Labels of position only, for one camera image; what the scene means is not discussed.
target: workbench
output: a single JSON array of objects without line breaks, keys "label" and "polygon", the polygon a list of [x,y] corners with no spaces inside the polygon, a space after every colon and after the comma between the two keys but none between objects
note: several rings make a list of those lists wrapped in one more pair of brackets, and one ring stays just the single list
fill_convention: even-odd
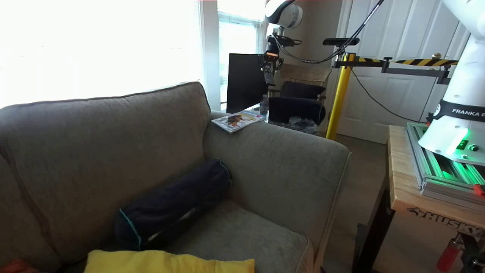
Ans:
[{"label": "workbench", "polygon": [[421,195],[412,156],[406,129],[389,126],[386,176],[369,223],[357,227],[353,273],[373,272],[372,266],[396,212],[436,221],[457,232],[485,239],[485,211]]}]

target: magazine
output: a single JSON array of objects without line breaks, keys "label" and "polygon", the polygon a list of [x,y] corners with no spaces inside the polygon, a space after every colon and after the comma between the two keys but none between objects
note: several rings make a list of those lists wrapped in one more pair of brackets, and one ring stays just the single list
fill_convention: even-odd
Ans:
[{"label": "magazine", "polygon": [[256,112],[252,111],[241,111],[237,112],[236,114],[232,114],[229,116],[221,117],[218,119],[213,119],[212,122],[217,124],[217,126],[221,127],[222,129],[234,133],[249,124],[254,122],[258,122],[266,117],[260,115]]}]

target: couch cushion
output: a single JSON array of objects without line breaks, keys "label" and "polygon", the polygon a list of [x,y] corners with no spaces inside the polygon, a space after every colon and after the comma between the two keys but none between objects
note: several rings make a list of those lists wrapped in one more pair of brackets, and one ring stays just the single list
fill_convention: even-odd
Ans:
[{"label": "couch cushion", "polygon": [[42,236],[39,223],[22,199],[19,185],[0,156],[0,268],[21,258],[42,271],[56,270],[61,261]]},{"label": "couch cushion", "polygon": [[232,201],[221,203],[164,250],[223,261],[254,258],[257,273],[311,272],[313,267],[308,238]]},{"label": "couch cushion", "polygon": [[124,97],[0,110],[0,153],[62,261],[113,234],[120,207],[203,161],[210,109],[200,83]]}]

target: bright window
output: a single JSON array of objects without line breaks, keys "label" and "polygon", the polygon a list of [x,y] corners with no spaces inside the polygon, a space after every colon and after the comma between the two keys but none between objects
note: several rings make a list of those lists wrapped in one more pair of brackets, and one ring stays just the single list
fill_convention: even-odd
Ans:
[{"label": "bright window", "polygon": [[202,81],[198,0],[0,1],[0,108]]},{"label": "bright window", "polygon": [[218,0],[219,75],[221,109],[227,101],[227,74],[230,53],[263,53],[266,26],[265,0]]}]

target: yellow and black striped tape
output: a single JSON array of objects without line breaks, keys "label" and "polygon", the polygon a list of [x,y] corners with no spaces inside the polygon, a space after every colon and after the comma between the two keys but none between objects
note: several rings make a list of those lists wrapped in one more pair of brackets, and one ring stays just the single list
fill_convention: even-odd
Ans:
[{"label": "yellow and black striped tape", "polygon": [[[371,59],[359,57],[359,62],[361,63],[380,63],[385,62],[384,60]],[[420,67],[440,67],[440,66],[455,66],[458,64],[456,60],[441,60],[441,59],[408,59],[408,60],[398,60],[391,61],[393,63],[420,66]]]},{"label": "yellow and black striped tape", "polygon": [[394,63],[420,66],[420,67],[440,67],[440,66],[455,66],[458,64],[456,60],[441,60],[441,59],[409,59],[394,61]]}]

